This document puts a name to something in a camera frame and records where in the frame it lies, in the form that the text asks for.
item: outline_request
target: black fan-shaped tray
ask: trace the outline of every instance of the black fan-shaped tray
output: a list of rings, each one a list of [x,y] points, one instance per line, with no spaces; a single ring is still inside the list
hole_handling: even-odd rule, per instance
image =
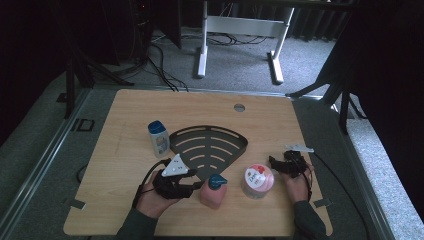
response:
[[[248,141],[242,135],[217,126],[193,126],[169,136],[171,150],[179,153],[196,176],[204,181],[213,173],[220,174],[245,151]]]

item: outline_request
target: white label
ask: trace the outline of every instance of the white label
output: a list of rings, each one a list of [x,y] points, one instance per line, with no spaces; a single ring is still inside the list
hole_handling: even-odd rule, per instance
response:
[[[264,184],[266,180],[266,176],[264,174],[265,171],[261,171],[261,172],[253,168],[249,168],[246,170],[244,177],[249,187],[255,189],[255,188],[259,188],[260,186]]]

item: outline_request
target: wooden table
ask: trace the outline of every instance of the wooden table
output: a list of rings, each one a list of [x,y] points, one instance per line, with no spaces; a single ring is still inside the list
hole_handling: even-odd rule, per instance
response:
[[[245,110],[236,111],[236,104],[243,104]],[[221,207],[212,210],[202,205],[195,191],[191,198],[181,200],[162,215],[156,235],[289,236],[293,233],[292,205],[278,175],[271,191],[259,200],[246,197],[240,187],[247,167],[254,163],[268,165],[269,155],[282,159],[287,144],[304,144],[290,99],[120,90],[75,197],[86,206],[83,210],[71,208],[64,225],[67,234],[117,233],[138,185],[160,160],[154,156],[147,131],[147,125],[154,120],[160,120],[169,133],[196,125],[215,125],[236,131],[249,141],[246,152],[222,173],[229,182]],[[309,156],[303,155],[310,162]],[[317,181],[313,182],[312,191],[311,202],[322,199]],[[326,208],[316,211],[326,224],[327,234],[331,234]]]

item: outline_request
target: gray carpet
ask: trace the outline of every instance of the gray carpet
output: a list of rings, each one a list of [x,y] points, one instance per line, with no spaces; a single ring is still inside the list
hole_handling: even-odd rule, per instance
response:
[[[240,37],[248,40],[251,37]],[[285,83],[274,85],[266,61],[266,52],[273,50],[275,39],[266,39],[255,45],[213,46],[209,45],[206,77],[195,76],[198,60],[199,39],[183,40],[183,48],[177,49],[168,40],[155,42],[164,51],[164,69],[175,78],[184,81],[190,90],[236,91],[267,95],[283,95],[299,90],[315,81],[334,42],[287,39],[281,53],[281,64]],[[151,48],[150,56],[159,65],[159,51]],[[122,69],[131,63],[111,69]],[[134,82],[136,89],[149,89],[165,83],[148,65],[137,75],[128,74],[127,80]],[[75,174],[86,164],[94,149],[114,94],[121,86],[110,80],[99,79],[90,92],[79,119],[95,121],[92,132],[70,131],[44,176],[31,202],[28,204],[10,239],[86,239],[69,237],[63,233],[63,224],[69,211],[67,200],[73,198],[78,189]],[[322,96],[318,89],[311,95]],[[63,124],[65,105],[56,103],[59,93],[64,91],[64,76],[53,81],[43,96],[28,113],[25,120],[0,149],[2,197],[0,210],[3,214],[19,191],[31,168],[43,154],[55,131]],[[320,101],[304,98],[294,102],[302,132],[308,146],[313,147],[345,184],[365,217],[371,239],[379,239],[364,198],[358,189],[350,160],[358,156],[351,154],[352,143],[348,136],[341,134],[337,126],[337,113]],[[365,228],[351,202],[340,185],[320,161],[312,157],[317,178],[325,198],[332,200],[328,207],[334,233],[332,239],[365,239]],[[111,239],[111,236],[96,236],[92,239]]]

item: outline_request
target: metal frame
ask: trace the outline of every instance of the metal frame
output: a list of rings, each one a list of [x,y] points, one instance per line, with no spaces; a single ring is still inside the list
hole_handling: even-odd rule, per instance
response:
[[[38,186],[49,170],[57,152],[59,151],[62,143],[65,141],[69,130],[77,118],[85,100],[88,98],[91,89],[83,88],[77,99],[76,108],[68,119],[65,119],[54,135],[53,139],[47,146],[41,158],[37,161],[35,167],[22,184],[18,193],[12,200],[9,208],[0,219],[0,239],[8,239],[26,207],[31,201],[33,195],[37,191]]]
[[[199,69],[197,75],[200,78],[206,76],[206,60],[208,57],[207,34],[208,32],[230,33],[240,35],[254,35],[262,37],[278,38],[275,51],[271,51],[270,64],[273,66],[275,80],[283,83],[283,73],[281,71],[279,56],[290,26],[294,8],[290,8],[290,13],[283,21],[268,21],[257,19],[245,19],[234,17],[208,16],[208,2],[203,3],[203,23],[202,23],[202,47],[199,58]]]

